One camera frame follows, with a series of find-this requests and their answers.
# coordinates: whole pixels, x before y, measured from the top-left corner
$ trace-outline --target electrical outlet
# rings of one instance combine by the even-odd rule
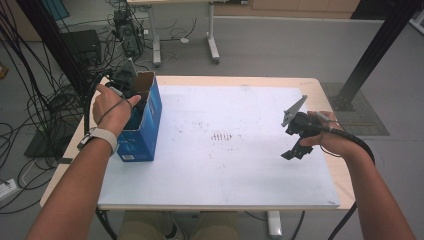
[[[3,183],[0,185],[0,201],[19,191],[13,178],[7,181],[7,183],[8,184]]]

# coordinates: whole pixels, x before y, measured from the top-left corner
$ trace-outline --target desk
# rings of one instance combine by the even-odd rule
[[[159,87],[166,85],[198,85],[198,86],[263,86],[263,87],[280,87],[280,88],[299,88],[302,94],[308,95],[306,106],[311,110],[327,110],[331,111],[331,107],[325,97],[325,94],[315,79],[299,79],[299,78],[261,78],[261,77],[202,77],[202,76],[158,76]],[[77,154],[76,145],[83,136],[82,123],[78,127],[64,157],[74,158]],[[334,180],[337,194],[340,200],[338,209],[349,209],[354,202],[353,189],[350,182],[350,175],[343,160],[325,155],[330,174]],[[68,165],[60,164],[46,189],[41,205],[45,203],[51,191],[56,186],[61,176],[66,171]],[[101,209],[127,209],[127,210],[153,210],[157,209],[150,205],[114,205],[114,206],[99,206]],[[207,206],[198,209],[189,209],[186,206],[170,205],[161,207],[162,210],[218,210],[218,209],[238,209],[238,210],[284,210],[287,209],[281,206]]]
[[[216,47],[215,38],[213,35],[213,15],[214,15],[214,4],[211,0],[128,0],[129,5],[142,5],[145,6],[147,14],[149,15],[150,27],[153,35],[153,65],[159,67],[161,64],[160,56],[160,40],[159,35],[156,32],[156,19],[155,12],[153,10],[154,5],[158,4],[186,4],[188,7],[194,3],[205,3],[209,5],[209,32],[206,33],[206,39],[208,40],[209,48],[212,54],[212,59],[219,63],[219,53]]]

